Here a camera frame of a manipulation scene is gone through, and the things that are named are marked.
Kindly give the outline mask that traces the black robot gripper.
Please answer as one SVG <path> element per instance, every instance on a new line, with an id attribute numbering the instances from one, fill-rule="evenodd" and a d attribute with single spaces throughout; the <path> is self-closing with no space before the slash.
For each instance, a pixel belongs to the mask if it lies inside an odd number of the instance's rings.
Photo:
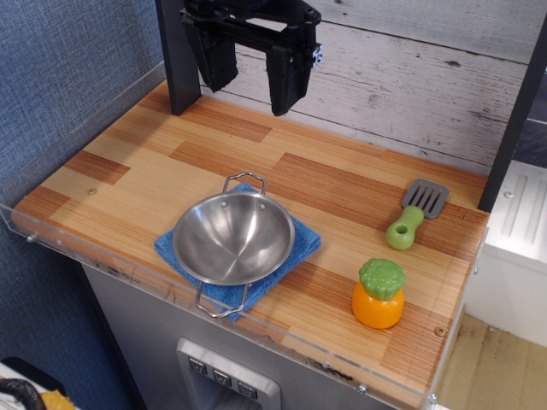
<path id="1" fill-rule="evenodd" d="M 322 61 L 321 13 L 304 1 L 185 1 L 181 17 L 203 82 L 217 92 L 238 75 L 235 45 L 266 53 L 272 112 L 286 114 L 307 93 Z"/>

